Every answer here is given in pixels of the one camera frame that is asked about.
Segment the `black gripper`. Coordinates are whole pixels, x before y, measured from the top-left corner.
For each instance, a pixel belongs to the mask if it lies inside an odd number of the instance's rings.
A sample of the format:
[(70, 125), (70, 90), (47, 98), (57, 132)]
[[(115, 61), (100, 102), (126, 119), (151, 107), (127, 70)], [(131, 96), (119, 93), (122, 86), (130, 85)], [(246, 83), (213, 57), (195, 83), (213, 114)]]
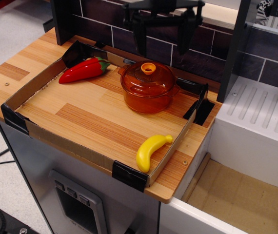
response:
[[(137, 51), (142, 56), (147, 54), (147, 28), (151, 26), (178, 25), (178, 51), (185, 54), (191, 43), (195, 28), (202, 24), (202, 8), (205, 3), (201, 0), (139, 0), (125, 3), (124, 28), (133, 30)], [(158, 14), (169, 14), (176, 9), (185, 8), (179, 16), (160, 18)]]

